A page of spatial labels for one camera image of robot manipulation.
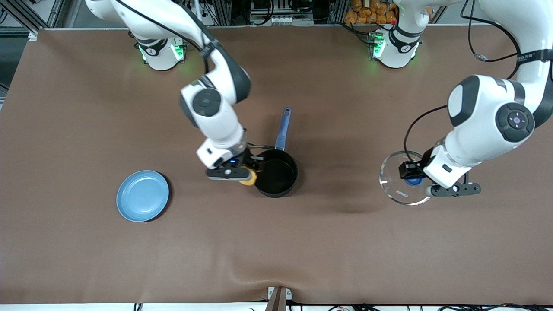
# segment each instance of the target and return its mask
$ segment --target control buttons on robot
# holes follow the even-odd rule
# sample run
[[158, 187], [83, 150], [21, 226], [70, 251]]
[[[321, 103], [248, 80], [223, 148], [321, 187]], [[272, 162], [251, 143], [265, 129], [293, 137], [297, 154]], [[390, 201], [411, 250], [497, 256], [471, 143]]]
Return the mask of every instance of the control buttons on robot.
[[212, 117], [219, 112], [221, 95], [215, 89], [204, 89], [199, 91], [192, 100], [192, 109], [204, 117]]
[[497, 129], [506, 141], [520, 142], [534, 130], [534, 116], [525, 106], [512, 102], [499, 108], [495, 115]]

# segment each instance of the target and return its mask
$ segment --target pan handle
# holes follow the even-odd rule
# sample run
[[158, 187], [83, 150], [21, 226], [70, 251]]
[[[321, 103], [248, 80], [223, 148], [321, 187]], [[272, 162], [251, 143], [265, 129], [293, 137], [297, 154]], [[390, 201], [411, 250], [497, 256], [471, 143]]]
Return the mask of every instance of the pan handle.
[[284, 148], [286, 147], [286, 135], [288, 134], [288, 125], [290, 124], [291, 115], [292, 109], [290, 107], [284, 108], [282, 119], [280, 120], [280, 129], [278, 130], [278, 136], [276, 137], [275, 149], [284, 151]]

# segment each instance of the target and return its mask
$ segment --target plate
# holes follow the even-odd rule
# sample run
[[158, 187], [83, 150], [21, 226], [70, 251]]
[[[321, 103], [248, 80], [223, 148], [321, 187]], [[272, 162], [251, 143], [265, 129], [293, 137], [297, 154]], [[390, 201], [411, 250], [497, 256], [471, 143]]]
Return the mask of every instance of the plate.
[[134, 222], [154, 219], [169, 201], [169, 183], [158, 172], [141, 170], [127, 177], [117, 191], [117, 209]]

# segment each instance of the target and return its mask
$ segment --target brown table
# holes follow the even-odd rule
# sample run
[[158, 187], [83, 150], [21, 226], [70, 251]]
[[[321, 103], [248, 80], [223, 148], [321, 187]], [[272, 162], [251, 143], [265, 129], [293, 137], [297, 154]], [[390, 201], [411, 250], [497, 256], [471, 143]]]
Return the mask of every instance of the brown table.
[[[247, 301], [282, 285], [303, 303], [553, 304], [552, 123], [473, 170], [481, 195], [410, 208], [378, 184], [416, 116], [470, 74], [507, 76], [512, 60], [478, 62], [465, 27], [429, 28], [400, 70], [369, 62], [342, 28], [213, 32], [252, 78], [236, 106], [252, 142], [272, 143], [293, 108], [294, 192], [204, 176], [204, 137], [178, 105], [202, 73], [197, 52], [156, 72], [126, 31], [41, 31], [0, 113], [0, 302]], [[473, 36], [490, 58], [513, 50], [493, 28]], [[450, 129], [437, 112], [409, 147]], [[174, 196], [136, 224], [115, 194], [142, 169], [167, 175]]]

